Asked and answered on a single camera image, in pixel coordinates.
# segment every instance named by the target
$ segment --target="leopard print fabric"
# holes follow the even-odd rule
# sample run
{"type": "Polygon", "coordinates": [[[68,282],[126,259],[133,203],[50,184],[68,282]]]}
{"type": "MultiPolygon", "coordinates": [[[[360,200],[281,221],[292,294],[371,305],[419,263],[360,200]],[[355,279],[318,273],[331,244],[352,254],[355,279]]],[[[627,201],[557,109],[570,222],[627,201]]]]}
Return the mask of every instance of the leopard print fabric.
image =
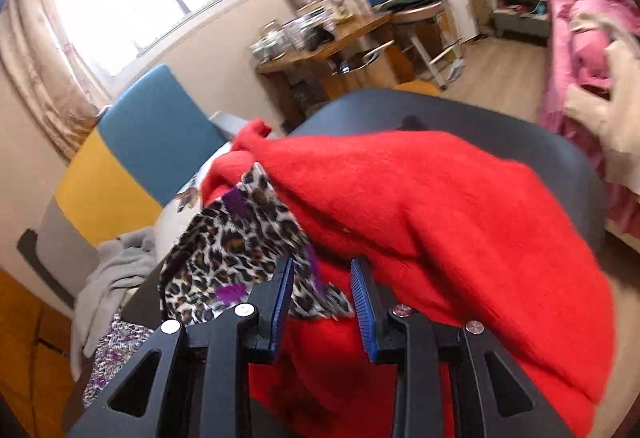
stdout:
{"type": "Polygon", "coordinates": [[[353,316],[345,294],[322,283],[313,246],[256,163],[192,219],[172,248],[160,276],[164,316],[187,326],[212,320],[270,280],[285,255],[294,260],[290,314],[353,316]]]}

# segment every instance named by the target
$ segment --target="pink blanket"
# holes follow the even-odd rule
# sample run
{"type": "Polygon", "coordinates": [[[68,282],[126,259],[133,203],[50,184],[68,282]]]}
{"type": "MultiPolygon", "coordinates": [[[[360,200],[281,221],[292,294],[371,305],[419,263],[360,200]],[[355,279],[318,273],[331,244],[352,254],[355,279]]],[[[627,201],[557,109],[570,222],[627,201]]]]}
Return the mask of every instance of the pink blanket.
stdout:
{"type": "MultiPolygon", "coordinates": [[[[610,40],[602,30],[572,33],[569,23],[575,14],[606,14],[634,34],[640,34],[640,10],[632,0],[550,0],[552,21],[551,75],[543,97],[538,123],[578,145],[604,177],[606,162],[596,136],[564,116],[566,89],[575,83],[608,97],[610,88],[605,48],[610,40]]],[[[623,232],[640,238],[638,196],[624,186],[607,183],[609,217],[623,232]]]]}

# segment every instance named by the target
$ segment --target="white pillow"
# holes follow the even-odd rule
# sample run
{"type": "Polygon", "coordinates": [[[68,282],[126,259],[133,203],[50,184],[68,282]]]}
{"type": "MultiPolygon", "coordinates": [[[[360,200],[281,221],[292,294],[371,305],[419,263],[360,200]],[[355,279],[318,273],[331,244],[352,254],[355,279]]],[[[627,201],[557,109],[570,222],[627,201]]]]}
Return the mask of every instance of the white pillow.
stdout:
{"type": "MultiPolygon", "coordinates": [[[[182,187],[178,193],[184,192],[188,187],[196,187],[199,189],[200,184],[207,175],[213,161],[220,155],[228,153],[230,150],[231,142],[227,142],[213,155],[211,155],[204,164],[202,164],[198,172],[194,175],[195,181],[192,181],[193,178],[189,180],[189,182],[185,183],[184,187],[182,187]]],[[[180,235],[186,230],[193,217],[200,212],[200,208],[202,206],[200,195],[198,195],[198,199],[194,203],[193,207],[185,205],[182,211],[178,212],[179,205],[180,201],[176,198],[171,200],[162,210],[158,220],[156,220],[156,224],[154,225],[156,256],[158,257],[158,262],[160,262],[161,259],[164,259],[174,244],[177,243],[180,235]]]]}

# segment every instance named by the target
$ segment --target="white cabinet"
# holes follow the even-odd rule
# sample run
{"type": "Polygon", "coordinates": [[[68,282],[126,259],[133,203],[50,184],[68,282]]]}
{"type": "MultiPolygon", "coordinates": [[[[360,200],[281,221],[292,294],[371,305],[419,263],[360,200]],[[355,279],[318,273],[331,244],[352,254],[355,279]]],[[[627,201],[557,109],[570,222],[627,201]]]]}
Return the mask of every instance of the white cabinet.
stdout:
{"type": "Polygon", "coordinates": [[[448,3],[462,41],[468,41],[477,36],[479,30],[471,0],[449,0],[448,3]]]}

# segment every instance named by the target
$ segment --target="red sweater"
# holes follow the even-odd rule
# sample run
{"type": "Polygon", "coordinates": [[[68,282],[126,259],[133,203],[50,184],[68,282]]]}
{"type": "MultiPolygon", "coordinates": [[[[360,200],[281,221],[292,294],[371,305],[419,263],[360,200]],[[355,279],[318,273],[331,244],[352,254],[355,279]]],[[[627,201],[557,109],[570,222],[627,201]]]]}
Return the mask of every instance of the red sweater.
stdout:
{"type": "MultiPolygon", "coordinates": [[[[253,121],[214,161],[205,204],[258,161],[316,246],[325,281],[350,292],[350,259],[364,255],[377,281],[433,321],[481,321],[576,437],[587,436],[612,365],[612,299],[529,168],[443,132],[268,132],[253,121]]],[[[388,438],[394,375],[368,363],[356,319],[289,318],[279,359],[252,367],[250,387],[303,437],[388,438]]]]}

